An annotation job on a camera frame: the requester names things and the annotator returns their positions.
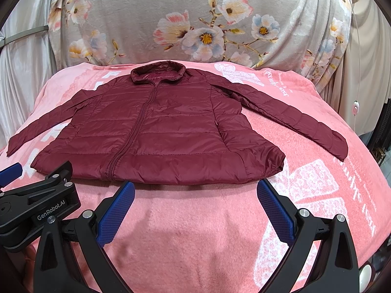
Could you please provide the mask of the pink towel blanket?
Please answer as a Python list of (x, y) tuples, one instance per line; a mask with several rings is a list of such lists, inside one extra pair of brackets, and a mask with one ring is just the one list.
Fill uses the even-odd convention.
[[(338, 161), (295, 132), (243, 110), (252, 128), (285, 153), (283, 170), (270, 179), (273, 187), (315, 216), (343, 214), (358, 261), (366, 262), (390, 235), (390, 187), (367, 147), (313, 83), (270, 68), (197, 68), (266, 92), (345, 137), (348, 156)], [(105, 251), (135, 292), (258, 292), (287, 245), (278, 239), (256, 187), (139, 185)]]

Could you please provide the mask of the silver satin curtain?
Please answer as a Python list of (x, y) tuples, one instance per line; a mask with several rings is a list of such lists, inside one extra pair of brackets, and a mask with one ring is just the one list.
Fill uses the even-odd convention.
[(40, 90), (56, 72), (48, 35), (51, 0), (20, 0), (1, 29), (17, 39), (1, 48), (1, 148), (34, 109)]

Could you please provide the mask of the grey floral quilt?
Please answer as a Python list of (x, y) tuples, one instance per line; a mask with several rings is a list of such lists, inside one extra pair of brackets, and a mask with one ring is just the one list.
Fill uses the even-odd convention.
[(324, 90), (347, 48), (351, 0), (52, 0), (58, 67), (153, 60), (292, 70)]

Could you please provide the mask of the maroon puffer jacket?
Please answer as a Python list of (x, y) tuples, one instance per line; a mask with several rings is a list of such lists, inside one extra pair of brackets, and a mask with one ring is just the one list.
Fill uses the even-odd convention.
[(254, 87), (178, 62), (137, 67), (70, 100), (15, 134), (23, 144), (61, 122), (65, 128), (34, 159), (48, 174), (70, 162), (74, 176), (159, 185), (243, 184), (282, 171), (285, 155), (255, 132), (242, 110), (312, 140), (337, 159), (346, 139)]

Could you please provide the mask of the beige curtain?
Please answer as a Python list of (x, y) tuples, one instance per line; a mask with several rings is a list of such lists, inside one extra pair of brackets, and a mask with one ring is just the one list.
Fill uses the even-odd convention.
[(390, 24), (375, 0), (353, 0), (347, 49), (320, 95), (358, 136), (375, 129), (390, 99)]

